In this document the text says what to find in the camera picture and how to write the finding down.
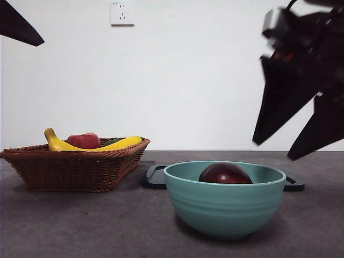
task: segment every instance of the red apple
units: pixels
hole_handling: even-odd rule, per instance
[[[67,143],[83,149],[96,149],[101,147],[101,141],[95,133],[71,135],[68,137]]]
[[[247,173],[236,164],[218,162],[206,167],[199,176],[200,182],[220,184],[252,184]]]

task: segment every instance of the white wall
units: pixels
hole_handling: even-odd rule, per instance
[[[110,0],[9,2],[45,43],[1,37],[2,149],[44,144],[52,127],[61,139],[141,135],[151,150],[286,151],[313,112],[252,143],[264,15],[288,0],[136,0],[135,27],[110,26]]]

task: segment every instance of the bowl rim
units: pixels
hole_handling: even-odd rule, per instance
[[[182,177],[178,177],[178,176],[174,176],[171,175],[167,172],[167,170],[171,167],[174,166],[179,166],[179,165],[183,165],[183,164],[187,164],[187,163],[205,163],[205,162],[227,162],[227,163],[234,163],[234,164],[246,164],[246,165],[252,165],[252,166],[256,166],[256,167],[262,167],[262,168],[269,168],[272,169],[274,171],[279,172],[282,175],[282,178],[280,178],[279,180],[275,180],[275,181],[270,181],[270,182],[264,182],[264,183],[253,183],[253,184],[221,184],[221,183],[208,183],[208,182],[200,182],[200,181],[194,181],[194,180],[189,180],[189,179],[185,179]],[[271,185],[271,184],[278,184],[281,182],[284,182],[286,180],[286,174],[276,168],[273,167],[269,167],[269,166],[264,166],[264,165],[260,165],[260,164],[254,164],[254,163],[247,163],[247,162],[238,162],[238,161],[224,161],[224,160],[196,160],[196,161],[185,161],[185,162],[179,162],[179,163],[174,163],[174,164],[170,164],[167,167],[165,167],[163,169],[163,173],[166,176],[169,176],[171,178],[174,179],[178,179],[181,181],[185,181],[185,182],[190,182],[190,183],[198,183],[198,184],[205,184],[205,185],[218,185],[218,186],[226,186],[226,185],[230,185],[233,187],[258,187],[258,186],[263,186],[263,185]]]

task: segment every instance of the robotic arm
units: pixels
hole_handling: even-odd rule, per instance
[[[0,35],[39,46],[43,38],[6,0],[0,0]]]
[[[308,101],[314,114],[288,157],[299,159],[344,138],[344,0],[306,0],[330,12],[297,16],[289,5],[266,14],[263,35],[275,49],[261,57],[265,88],[253,141],[262,144]]]

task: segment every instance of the teal bowl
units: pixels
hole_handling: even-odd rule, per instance
[[[178,216],[197,231],[216,238],[237,239],[266,225],[283,194],[284,172],[261,165],[240,166],[252,184],[199,182],[209,165],[230,161],[191,161],[164,168],[168,195]]]

